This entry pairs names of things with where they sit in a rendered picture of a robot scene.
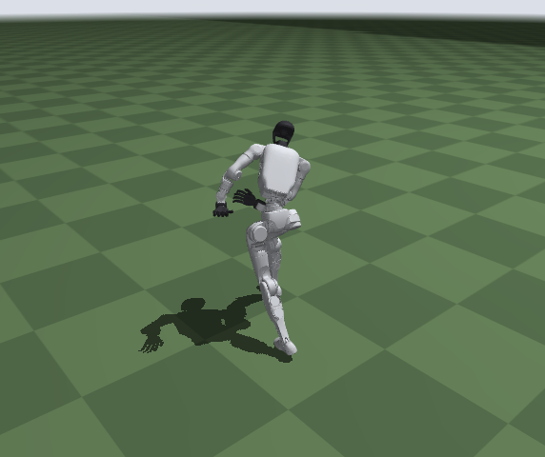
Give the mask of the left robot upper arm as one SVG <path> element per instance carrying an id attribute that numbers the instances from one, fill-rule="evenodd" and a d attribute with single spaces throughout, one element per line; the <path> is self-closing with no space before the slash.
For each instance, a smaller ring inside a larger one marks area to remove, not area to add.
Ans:
<path id="1" fill-rule="evenodd" d="M 259 159 L 266 146 L 253 144 L 227 169 L 226 176 L 233 181 L 238 181 L 243 174 L 241 170 L 247 167 L 253 160 Z"/>

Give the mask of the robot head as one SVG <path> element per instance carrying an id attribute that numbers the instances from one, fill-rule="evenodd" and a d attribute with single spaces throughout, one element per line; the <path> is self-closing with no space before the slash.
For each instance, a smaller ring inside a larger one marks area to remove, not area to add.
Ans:
<path id="1" fill-rule="evenodd" d="M 280 121 L 275 126 L 275 128 L 274 128 L 274 130 L 272 132 L 273 143 L 287 148 L 288 144 L 290 143 L 290 141 L 291 141 L 291 139 L 293 137 L 293 133 L 294 133 L 294 126 L 293 126 L 293 124 L 291 122 L 289 122 L 289 121 Z M 281 141 L 281 140 L 278 140 L 277 142 L 275 142 L 275 136 L 287 139 L 288 142 Z"/>

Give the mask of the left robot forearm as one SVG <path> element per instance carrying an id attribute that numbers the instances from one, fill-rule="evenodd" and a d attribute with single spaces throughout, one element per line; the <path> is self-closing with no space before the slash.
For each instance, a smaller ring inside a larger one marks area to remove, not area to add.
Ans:
<path id="1" fill-rule="evenodd" d="M 220 191 L 216 193 L 216 199 L 217 203 L 225 203 L 225 200 L 227 198 L 227 193 L 229 193 L 230 189 L 233 186 L 233 182 L 226 176 L 226 172 L 222 177 L 221 185 L 219 187 Z"/>

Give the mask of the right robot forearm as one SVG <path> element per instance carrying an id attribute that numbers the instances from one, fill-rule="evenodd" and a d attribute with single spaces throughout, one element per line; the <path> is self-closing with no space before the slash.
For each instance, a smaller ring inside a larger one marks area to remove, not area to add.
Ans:
<path id="1" fill-rule="evenodd" d="M 287 205 L 289 202 L 290 201 L 283 200 L 281 202 L 282 208 L 285 207 L 285 205 Z M 262 204 L 258 203 L 257 206 L 256 206 L 256 209 L 259 210 L 259 211 L 265 211 L 266 210 L 266 205 L 262 205 Z"/>

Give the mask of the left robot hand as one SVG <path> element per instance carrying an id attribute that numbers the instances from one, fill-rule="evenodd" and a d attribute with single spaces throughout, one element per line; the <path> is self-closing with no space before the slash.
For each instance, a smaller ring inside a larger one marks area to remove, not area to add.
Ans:
<path id="1" fill-rule="evenodd" d="M 216 216 L 217 217 L 224 217 L 226 215 L 226 217 L 229 216 L 229 213 L 233 213 L 233 210 L 228 210 L 227 209 L 227 202 L 225 201 L 225 203 L 215 203 L 215 210 L 213 211 L 213 216 Z"/>

